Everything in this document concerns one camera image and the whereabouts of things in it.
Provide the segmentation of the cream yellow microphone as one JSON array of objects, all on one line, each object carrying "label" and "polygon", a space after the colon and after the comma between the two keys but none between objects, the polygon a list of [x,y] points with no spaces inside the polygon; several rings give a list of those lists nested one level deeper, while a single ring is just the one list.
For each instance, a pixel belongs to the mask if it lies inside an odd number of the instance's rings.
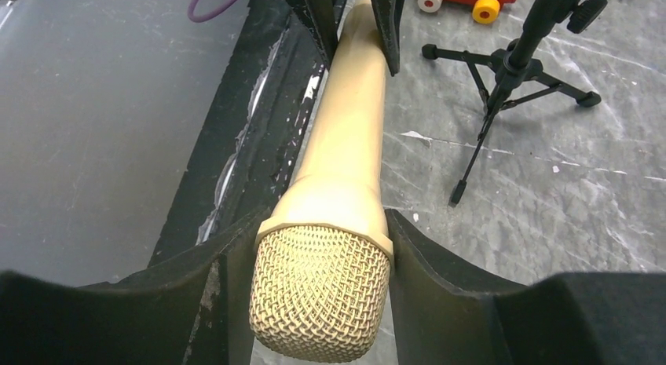
[{"label": "cream yellow microphone", "polygon": [[380,193],[386,69],[371,0],[358,0],[295,181],[257,234],[250,326],[282,355],[348,363],[379,331],[393,264]]}]

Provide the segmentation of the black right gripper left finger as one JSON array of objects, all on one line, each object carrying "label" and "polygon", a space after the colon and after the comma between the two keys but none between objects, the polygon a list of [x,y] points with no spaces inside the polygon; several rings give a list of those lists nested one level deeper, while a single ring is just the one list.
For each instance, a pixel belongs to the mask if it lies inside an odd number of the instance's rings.
[{"label": "black right gripper left finger", "polygon": [[260,207],[205,243],[117,283],[1,274],[4,364],[248,364]]}]

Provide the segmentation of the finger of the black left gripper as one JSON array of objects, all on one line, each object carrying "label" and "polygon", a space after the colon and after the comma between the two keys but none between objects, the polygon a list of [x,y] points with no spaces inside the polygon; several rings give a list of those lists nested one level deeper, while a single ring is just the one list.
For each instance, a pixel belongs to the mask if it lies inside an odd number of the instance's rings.
[{"label": "finger of the black left gripper", "polygon": [[400,24],[404,0],[371,0],[382,52],[392,76],[400,70]]},{"label": "finger of the black left gripper", "polygon": [[347,0],[284,0],[310,33],[324,66],[329,69],[338,46],[338,26]]}]

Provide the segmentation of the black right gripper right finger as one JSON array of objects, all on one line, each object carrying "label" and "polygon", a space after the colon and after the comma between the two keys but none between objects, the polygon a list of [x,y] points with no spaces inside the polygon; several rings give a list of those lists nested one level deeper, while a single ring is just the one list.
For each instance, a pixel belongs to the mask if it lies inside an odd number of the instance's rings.
[{"label": "black right gripper right finger", "polygon": [[565,272],[525,286],[446,250],[396,210],[386,218],[399,363],[664,363],[664,274]]}]

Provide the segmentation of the black tripod shock-mount stand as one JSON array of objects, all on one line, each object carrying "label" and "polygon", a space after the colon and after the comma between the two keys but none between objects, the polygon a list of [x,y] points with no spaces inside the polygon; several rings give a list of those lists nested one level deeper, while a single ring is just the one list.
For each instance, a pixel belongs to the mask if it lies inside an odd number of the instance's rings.
[{"label": "black tripod shock-mount stand", "polygon": [[583,108],[602,102],[598,93],[584,92],[544,72],[542,62],[533,55],[556,24],[568,20],[567,29],[579,34],[598,18],[607,5],[608,0],[535,0],[523,22],[521,36],[512,40],[507,48],[497,49],[490,55],[441,49],[434,44],[422,47],[422,55],[428,60],[446,59],[465,63],[484,105],[485,116],[478,143],[465,174],[452,191],[450,206],[456,206],[463,197],[467,178],[500,111],[556,92],[573,98]]}]

